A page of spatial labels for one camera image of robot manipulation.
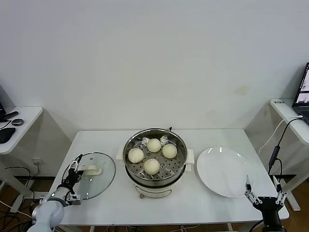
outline white plate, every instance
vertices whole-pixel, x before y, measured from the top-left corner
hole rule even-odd
[[[197,172],[208,188],[225,197],[243,196],[247,175],[254,186],[253,167],[248,160],[225,147],[212,147],[200,154]]]

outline steamed bun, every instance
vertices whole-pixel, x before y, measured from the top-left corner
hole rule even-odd
[[[147,143],[147,149],[150,152],[158,152],[161,150],[161,142],[158,139],[150,139]]]
[[[129,153],[127,155],[129,161],[131,161],[132,163],[138,163],[141,162],[144,158],[144,153],[142,150],[138,149],[138,148],[133,148],[131,150],[129,150]]]
[[[172,159],[177,155],[177,147],[173,144],[167,144],[162,149],[163,156]]]
[[[160,163],[155,159],[149,159],[144,163],[144,171],[148,175],[155,175],[160,170]]]

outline electrical outlet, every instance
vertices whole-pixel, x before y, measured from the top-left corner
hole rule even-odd
[[[32,163],[34,164],[44,164],[41,158],[32,158],[31,160],[32,160]]]

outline laptop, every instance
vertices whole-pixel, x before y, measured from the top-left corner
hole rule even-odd
[[[307,63],[292,108],[309,123],[309,63]]]

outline desk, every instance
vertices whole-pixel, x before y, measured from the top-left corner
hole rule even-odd
[[[9,120],[14,120],[15,118],[22,118],[24,120],[24,124],[15,127],[16,132],[12,135],[9,141],[4,144],[0,144],[0,155],[5,155],[10,153],[18,144],[18,142],[23,138],[32,124],[37,120],[40,114],[43,112],[42,107],[12,107],[6,110],[8,113],[17,111],[19,114],[10,118]]]
[[[209,190],[198,177],[196,166],[181,177],[177,191],[160,199],[140,199],[133,188],[124,166],[118,163],[118,149],[137,131],[80,131],[64,158],[50,193],[60,184],[68,164],[78,155],[88,152],[108,154],[116,164],[116,175],[99,196],[84,200],[80,206],[65,207],[61,225],[168,225],[252,222],[262,219],[261,213],[245,198],[226,198]],[[174,130],[194,150],[195,159],[206,148],[224,146],[231,148],[254,163],[256,180],[254,192],[258,196],[277,196],[267,172],[242,129]],[[284,207],[281,218],[288,218]]]
[[[284,119],[298,116],[298,114],[292,109],[293,101],[293,99],[273,99],[270,101],[270,105],[280,115],[280,117]],[[296,120],[290,123],[289,127],[303,144],[309,145],[309,126],[306,122],[303,120]],[[282,189],[283,191],[288,192],[287,200],[294,211],[300,211],[300,207],[292,194],[292,190],[308,178],[309,171],[303,171],[290,180],[288,184],[285,184],[285,181],[281,180]]]
[[[6,112],[10,113],[13,111],[17,111],[19,114],[10,118],[9,120],[13,120],[15,118],[22,118],[25,122],[23,125],[16,128],[16,132],[12,135],[9,141],[4,144],[0,144],[0,155],[6,155],[10,153],[18,144],[18,142],[22,139],[22,137],[26,134],[35,120],[40,116],[43,109],[41,107],[11,107],[6,108]],[[0,190],[4,187],[5,184],[12,186],[22,195],[28,196],[32,198],[32,191],[29,190],[26,186],[24,186],[19,180],[17,180],[10,171],[6,170],[5,167],[0,163],[0,179],[2,180],[2,184],[0,185]],[[28,187],[33,184],[33,181],[29,181]],[[16,203],[21,203],[22,197],[16,199]]]

